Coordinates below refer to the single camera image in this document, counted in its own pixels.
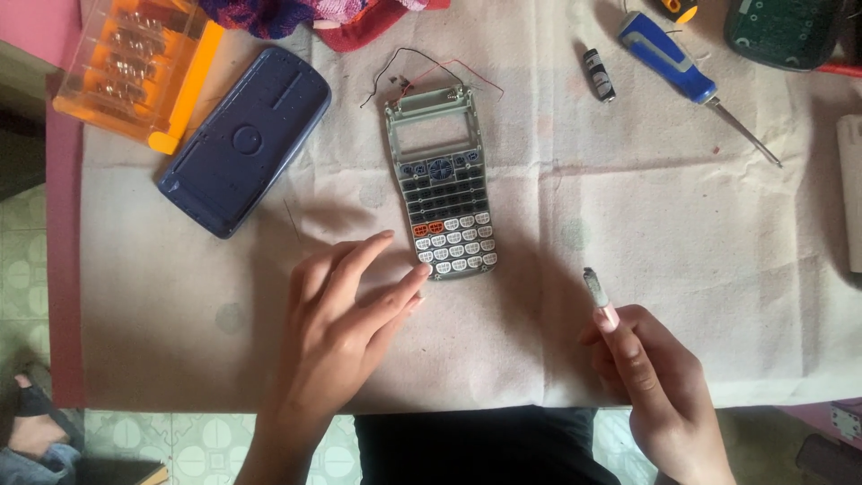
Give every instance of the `white cloth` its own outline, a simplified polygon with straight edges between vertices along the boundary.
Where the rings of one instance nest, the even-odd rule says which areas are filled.
[[[657,18],[637,0],[628,7]],[[81,285],[91,404],[253,409],[297,261],[320,242],[392,228],[397,242],[365,287],[415,263],[381,106],[398,93],[390,76],[412,79],[431,65],[399,54],[359,108],[397,47],[458,58],[505,89],[497,101],[498,91],[450,65],[477,93],[500,262],[491,274],[429,282],[425,305],[351,411],[604,403],[576,342],[590,315],[583,266],[617,305],[646,306],[700,357],[718,406],[862,395],[862,298],[843,279],[834,134],[840,116],[862,112],[859,84],[742,59],[721,38],[726,11],[705,2],[673,35],[785,170],[629,54],[615,39],[623,13],[602,0],[453,2],[407,14],[349,54],[304,30],[280,41],[320,71],[333,103],[227,241],[156,190],[168,159],[88,128]],[[224,36],[190,127],[264,45]],[[602,55],[611,104],[584,75],[585,47]],[[452,83],[438,69],[418,88]]]

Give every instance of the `aa battery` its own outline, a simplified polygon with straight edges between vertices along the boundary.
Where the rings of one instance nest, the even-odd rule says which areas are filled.
[[[599,100],[603,103],[613,101],[616,98],[614,85],[610,83],[610,76],[602,64],[602,59],[598,56],[598,51],[590,49],[584,53],[584,63],[587,65],[587,70],[590,71],[593,84],[596,85]]]

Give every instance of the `screwdriver shaft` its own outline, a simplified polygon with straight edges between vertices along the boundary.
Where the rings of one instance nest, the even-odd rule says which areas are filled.
[[[757,149],[760,150],[763,155],[765,155],[767,160],[769,160],[771,163],[774,163],[776,166],[778,166],[778,168],[784,168],[784,166],[781,165],[781,160],[779,160],[777,156],[772,154],[772,152],[769,151],[769,148],[767,148],[766,145],[764,145],[760,140],[757,139],[757,136],[754,136],[751,131],[748,131],[748,129],[743,126],[742,123],[740,123],[740,120],[736,119],[734,115],[731,115],[730,112],[727,111],[724,106],[721,105],[721,100],[719,98],[713,97],[706,102],[706,105],[711,110],[715,111],[718,116],[721,117],[721,119],[727,122],[730,126],[736,128],[737,131],[739,131],[745,138],[748,139],[748,141],[753,143],[754,146],[757,147]]]

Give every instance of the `blue calculator back cover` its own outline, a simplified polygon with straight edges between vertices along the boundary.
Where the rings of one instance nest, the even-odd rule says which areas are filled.
[[[231,237],[296,157],[331,98],[311,65],[267,48],[185,144],[159,190],[209,232]]]

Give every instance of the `blue screwdriver handle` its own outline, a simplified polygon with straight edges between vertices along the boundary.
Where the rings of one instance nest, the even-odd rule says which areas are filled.
[[[641,12],[632,11],[626,16],[619,38],[632,54],[671,81],[691,101],[704,104],[718,91],[665,31]]]

